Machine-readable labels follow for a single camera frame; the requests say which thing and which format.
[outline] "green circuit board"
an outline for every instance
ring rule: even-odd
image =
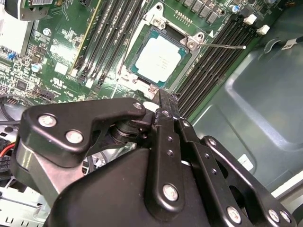
[[[148,0],[143,9],[144,13],[147,13],[156,4],[162,3],[164,5],[163,16],[167,20],[189,35],[194,35],[199,31],[203,32],[207,43],[212,42],[231,14],[229,12],[231,0],[205,1],[203,4],[208,4],[208,7],[215,10],[217,14],[216,20],[209,23],[205,17],[199,16],[192,11],[191,7],[185,6],[182,2],[184,1]],[[240,7],[249,5],[251,10],[258,17],[267,20],[268,24],[272,24],[281,13],[281,9],[276,5],[262,11],[265,4],[263,0],[257,0],[253,4],[249,4],[246,0],[240,2]],[[92,0],[89,6],[84,7],[77,0],[54,0],[48,15],[34,22],[25,56],[16,56],[13,60],[9,60],[7,50],[0,51],[1,92],[28,97],[37,104],[112,97],[134,97],[141,101],[145,100],[146,98],[140,91],[117,84],[118,64],[131,40],[129,37],[125,38],[115,55],[114,62],[110,65],[100,90],[94,89],[96,82],[93,86],[86,86],[78,80],[80,75],[77,63],[89,48],[93,34],[98,28],[98,20],[105,13],[102,9],[105,3],[105,0]],[[129,49],[125,61],[126,67],[131,64],[149,29],[150,26],[143,29]],[[203,54],[204,50],[204,48],[199,49],[196,59]],[[113,50],[110,49],[105,55],[105,63],[110,61],[112,52]],[[195,64],[196,59],[184,70],[180,63],[180,67],[176,68],[175,74],[168,79],[163,88],[172,90],[178,86],[182,78],[186,76],[186,72],[190,71]],[[41,68],[38,72],[34,72],[33,66],[41,66]],[[40,93],[47,93],[47,91],[51,93],[52,98],[41,97]]]

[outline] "screw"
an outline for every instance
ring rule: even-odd
[[[275,222],[280,222],[279,216],[276,214],[276,212],[269,210],[268,213]]]
[[[153,22],[153,25],[155,25],[156,27],[159,27],[161,25],[161,21],[158,19],[154,19],[152,22]]]
[[[211,143],[211,145],[214,145],[214,146],[217,145],[216,141],[214,141],[212,138],[209,139],[209,142]]]
[[[142,106],[141,106],[140,103],[134,103],[133,105],[134,105],[134,107],[136,107],[138,110],[142,110]]]
[[[186,127],[189,127],[189,123],[187,121],[183,121],[183,124],[186,126]]]
[[[57,120],[50,115],[42,115],[38,118],[40,125],[44,127],[53,127],[57,124]]]
[[[196,44],[195,44],[195,42],[194,41],[189,41],[188,43],[187,43],[187,47],[188,48],[194,48],[196,46]]]
[[[178,192],[175,187],[170,184],[163,186],[163,193],[165,197],[170,201],[176,201],[178,199]]]
[[[166,110],[163,110],[162,113],[163,113],[166,117],[170,117],[169,112],[167,112]]]
[[[291,222],[289,216],[286,214],[285,211],[280,211],[281,216],[285,219],[285,221],[287,221],[288,223]]]
[[[235,222],[237,224],[241,223],[241,216],[234,207],[228,207],[227,213],[233,222]]]
[[[70,143],[81,143],[83,141],[82,134],[75,130],[67,132],[65,137]]]

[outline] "screw hole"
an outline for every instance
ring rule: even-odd
[[[186,127],[189,127],[189,123],[187,121],[183,121],[183,124],[186,126]]]
[[[166,110],[163,110],[162,113],[163,113],[166,117],[170,117],[169,112],[167,112]]]
[[[174,152],[172,150],[168,150],[167,154],[172,157],[174,155]]]

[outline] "electronic component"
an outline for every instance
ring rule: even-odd
[[[216,14],[215,12],[212,12],[208,18],[206,19],[206,21],[210,24],[212,24],[216,19],[218,18],[218,14]]]
[[[42,65],[40,63],[35,63],[35,64],[32,64],[31,66],[31,70],[34,72],[34,73],[38,73],[42,70]]]
[[[235,5],[239,5],[241,2],[242,2],[242,0],[233,0],[232,1]]]
[[[230,6],[229,6],[229,11],[230,11],[231,13],[238,13],[239,10],[240,10],[240,7],[237,6],[237,5],[230,5]]]
[[[155,83],[167,81],[182,58],[179,51],[178,46],[162,36],[149,39],[135,63],[137,73]]]
[[[257,17],[254,14],[250,14],[243,20],[245,24],[252,25],[256,21]]]
[[[39,63],[39,62],[40,62],[40,58],[37,57],[37,56],[33,56],[33,57],[32,57],[32,62],[33,62],[33,63]]]
[[[210,12],[210,8],[208,8],[207,6],[204,6],[204,8],[200,12],[199,16],[200,17],[207,17],[207,15],[209,14],[209,12]]]
[[[41,98],[44,98],[47,100],[53,100],[56,96],[53,92],[40,88],[38,85],[35,85],[35,87],[33,89],[33,94],[41,96]]]
[[[27,89],[27,83],[24,81],[18,80],[17,84],[16,84],[16,88],[18,88],[21,91],[25,91]]]
[[[260,35],[266,35],[269,29],[270,27],[268,25],[263,25],[261,28],[257,30],[257,33]]]
[[[276,0],[264,0],[266,4],[274,4]]]
[[[193,2],[194,0],[185,0],[183,4],[187,7],[190,7],[193,4]]]
[[[80,4],[87,7],[90,6],[91,0],[79,0]]]
[[[192,11],[198,13],[200,11],[200,9],[202,8],[202,6],[203,6],[202,2],[198,0],[191,9],[192,9]]]
[[[42,33],[43,33],[45,36],[51,36],[51,35],[52,35],[52,31],[51,31],[49,28],[43,29]]]
[[[9,15],[0,4],[0,46],[23,56],[26,53],[33,22],[20,21]]]

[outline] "black plastic bracket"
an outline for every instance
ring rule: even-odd
[[[220,164],[221,172],[225,172],[226,184],[253,225],[263,223],[264,226],[296,226],[293,216],[219,141],[211,136],[205,136],[201,143],[212,150],[214,158]],[[285,220],[281,213],[289,217],[290,223]],[[275,220],[270,214],[277,215]]]
[[[179,136],[172,114],[165,109],[156,111],[151,139],[144,202],[155,218],[170,221],[183,210],[185,196]]]
[[[33,106],[24,111],[19,134],[23,143],[41,156],[61,167],[75,167],[93,146],[94,132],[101,141],[115,122],[140,120],[145,114],[144,106],[133,98]],[[42,115],[54,117],[56,125],[42,126],[38,122]],[[66,139],[71,130],[81,133],[82,142],[75,144]]]

